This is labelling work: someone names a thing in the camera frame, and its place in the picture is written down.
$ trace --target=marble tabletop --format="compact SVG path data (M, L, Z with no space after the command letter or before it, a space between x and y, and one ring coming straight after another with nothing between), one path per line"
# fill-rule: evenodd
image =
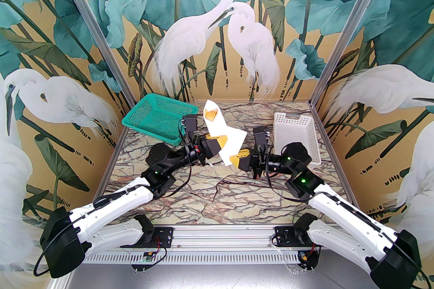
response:
M202 112L205 102L196 102ZM258 125L269 128L272 136L273 117L276 111L287 113L310 113L307 103L243 103L218 102L226 123L234 128L248 132L243 148L253 147L252 129ZM198 117L198 133L206 133L203 117ZM325 149L321 135L316 129L321 152L321 165L312 169L321 176L337 193L346 198L336 170ZM113 192L147 169L145 158L149 149L160 142L129 129L115 168L106 187L106 193ZM177 179L171 190L186 181L189 168L175 172ZM287 176L279 174L272 179L273 187L284 196L292 196L284 189ZM262 176L254 180L251 173L226 167L223 163L214 166L194 166L190 182L177 194L170 198L161 198L127 212L116 222L123 222L137 213L145 213L153 224L286 224L294 223L302 214L310 212L324 218L318 211L306 204L287 201L267 185Z

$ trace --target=white paper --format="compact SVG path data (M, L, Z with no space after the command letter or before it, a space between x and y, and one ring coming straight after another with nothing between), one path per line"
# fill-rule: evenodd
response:
M210 119L206 118L208 112L211 112L210 116L212 117L209 117ZM231 165L232 162L229 158L238 154L244 143L244 139L247 136L247 132L227 126L220 107L211 100L207 100L205 107L203 108L203 118L205 119L206 126L208 127L211 136L226 135L228 137L228 141L222 150L219 151L219 155L226 166Z

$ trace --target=painted wall mural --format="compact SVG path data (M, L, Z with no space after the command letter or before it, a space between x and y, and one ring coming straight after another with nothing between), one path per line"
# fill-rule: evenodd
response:
M88 3L137 99L159 92L181 100L307 100L355 1ZM69 9L62 15L73 19ZM388 9L374 1L364 24ZM68 25L80 38L80 22Z
M434 0L378 1L389 10L363 23L317 109L361 208L417 237L434 282Z
M92 200L127 103L72 0L0 0L0 89L1 286L45 287L45 222Z

